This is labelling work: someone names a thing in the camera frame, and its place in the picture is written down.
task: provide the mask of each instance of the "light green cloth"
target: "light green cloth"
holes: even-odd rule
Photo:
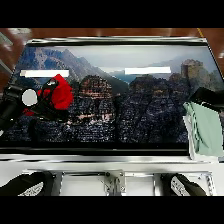
[[[224,156],[218,112],[193,102],[184,103],[184,108],[191,117],[195,152],[206,156]]]

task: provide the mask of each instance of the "red object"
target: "red object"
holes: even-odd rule
[[[73,101],[72,88],[68,82],[60,75],[57,74],[54,79],[59,82],[59,85],[54,89],[51,101],[54,105],[54,108],[57,110],[67,110],[69,105]],[[38,90],[37,94],[40,96],[42,90]],[[45,89],[43,96],[46,97],[50,93],[50,89]],[[24,110],[25,115],[32,116],[33,112],[28,109]]]

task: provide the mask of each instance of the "brown floor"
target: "brown floor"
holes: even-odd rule
[[[77,37],[77,36],[192,36],[206,37],[214,56],[224,74],[224,28],[31,28],[32,33],[13,35],[7,29],[0,28],[12,42],[11,50],[0,45],[0,59],[13,70],[24,45],[32,38]],[[0,72],[0,90],[7,84],[8,76]]]

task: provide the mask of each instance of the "sky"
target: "sky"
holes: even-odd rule
[[[85,57],[93,66],[105,72],[124,70],[125,68],[147,67],[150,64],[169,61],[184,55],[210,54],[205,46],[69,46],[47,47],[52,50],[68,49],[76,57]]]

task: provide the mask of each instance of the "round white disc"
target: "round white disc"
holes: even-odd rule
[[[37,94],[33,89],[27,89],[22,95],[22,101],[26,106],[32,106],[37,103]]]

